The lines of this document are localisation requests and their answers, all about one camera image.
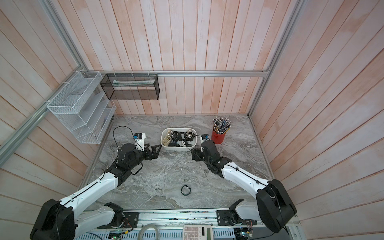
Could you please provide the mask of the black chunky watch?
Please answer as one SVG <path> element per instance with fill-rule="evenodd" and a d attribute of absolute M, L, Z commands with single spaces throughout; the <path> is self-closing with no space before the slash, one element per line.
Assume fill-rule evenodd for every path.
<path fill-rule="evenodd" d="M 173 131 L 172 134 L 171 134 L 171 139 L 174 142 L 182 142 L 184 140 L 183 136 L 185 134 L 186 134 L 185 132 Z"/>

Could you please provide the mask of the black strap watch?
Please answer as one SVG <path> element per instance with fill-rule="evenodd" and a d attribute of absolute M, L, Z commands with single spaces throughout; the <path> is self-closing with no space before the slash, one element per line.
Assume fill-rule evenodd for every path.
<path fill-rule="evenodd" d="M 185 132 L 180 132 L 180 141 L 186 143 L 186 133 Z"/>

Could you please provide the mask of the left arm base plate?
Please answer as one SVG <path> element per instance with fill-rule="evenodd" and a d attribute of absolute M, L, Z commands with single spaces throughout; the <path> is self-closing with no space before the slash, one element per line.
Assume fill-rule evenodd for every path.
<path fill-rule="evenodd" d="M 118 217 L 114 217 L 112 222 L 108 225 L 102 225 L 97 229 L 135 229 L 138 225 L 139 212 L 123 212 Z"/>

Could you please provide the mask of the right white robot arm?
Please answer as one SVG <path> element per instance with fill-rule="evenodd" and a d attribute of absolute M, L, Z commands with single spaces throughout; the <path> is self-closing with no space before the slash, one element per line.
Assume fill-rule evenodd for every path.
<path fill-rule="evenodd" d="M 239 167 L 227 157 L 222 157 L 213 141 L 204 141 L 200 148 L 191 150 L 192 159 L 204 162 L 215 175 L 231 181 L 254 198 L 253 201 L 237 200 L 222 217 L 224 222 L 234 226 L 245 220 L 261 221 L 273 233 L 279 233 L 297 214 L 288 192 L 283 184 L 257 177 Z"/>

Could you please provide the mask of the small black watch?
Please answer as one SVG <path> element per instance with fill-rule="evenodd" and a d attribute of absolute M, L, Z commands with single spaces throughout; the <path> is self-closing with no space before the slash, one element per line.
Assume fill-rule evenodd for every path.
<path fill-rule="evenodd" d="M 181 188 L 181 194 L 183 196 L 188 196 L 190 195 L 192 192 L 192 189 L 188 186 L 188 185 L 183 185 L 182 188 Z"/>

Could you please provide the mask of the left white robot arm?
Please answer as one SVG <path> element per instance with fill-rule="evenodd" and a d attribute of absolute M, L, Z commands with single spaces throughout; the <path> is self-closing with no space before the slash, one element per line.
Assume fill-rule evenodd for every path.
<path fill-rule="evenodd" d="M 32 240 L 74 240 L 88 231 L 100 226 L 120 228 L 125 224 L 123 209 L 107 203 L 101 208 L 85 213 L 91 204 L 104 194 L 120 186 L 133 175 L 132 170 L 141 166 L 144 160 L 157 159 L 162 146 L 146 144 L 138 150 L 133 144 L 125 144 L 108 169 L 96 180 L 62 198 L 45 202 L 32 228 Z"/>

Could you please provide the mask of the gold metal watch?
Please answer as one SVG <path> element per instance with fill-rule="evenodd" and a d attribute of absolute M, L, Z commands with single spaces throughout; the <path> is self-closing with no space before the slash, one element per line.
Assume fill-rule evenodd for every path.
<path fill-rule="evenodd" d="M 195 138 L 195 133 L 192 129 L 189 129 L 186 134 L 185 134 L 185 140 L 188 141 L 188 142 L 191 142 L 194 140 Z"/>

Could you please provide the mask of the beige band watch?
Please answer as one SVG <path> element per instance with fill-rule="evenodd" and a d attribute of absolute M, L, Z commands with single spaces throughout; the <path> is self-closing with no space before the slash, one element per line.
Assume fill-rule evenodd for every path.
<path fill-rule="evenodd" d="M 171 143 L 172 138 L 169 135 L 166 135 L 163 140 L 162 140 L 162 145 L 168 147 L 169 144 Z"/>

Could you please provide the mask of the white plastic storage box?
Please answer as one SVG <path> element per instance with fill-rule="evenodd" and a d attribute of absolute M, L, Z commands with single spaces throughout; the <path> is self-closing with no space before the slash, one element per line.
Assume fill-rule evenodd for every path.
<path fill-rule="evenodd" d="M 162 132 L 162 135 L 161 135 L 161 145 L 162 145 L 162 140 L 163 138 L 166 136 L 166 135 L 169 135 L 171 136 L 172 132 L 173 131 L 178 131 L 178 132 L 187 132 L 190 128 L 167 128 L 165 130 L 163 130 Z M 174 142 L 174 141 L 171 141 L 171 143 L 169 144 L 168 147 L 162 145 L 162 147 L 166 150 L 166 151 L 189 151 L 189 150 L 192 150 L 196 145 L 197 145 L 197 132 L 192 129 L 195 133 L 195 138 L 193 141 L 189 142 L 191 145 L 193 145 L 192 147 L 188 147 L 186 148 L 182 142 Z"/>

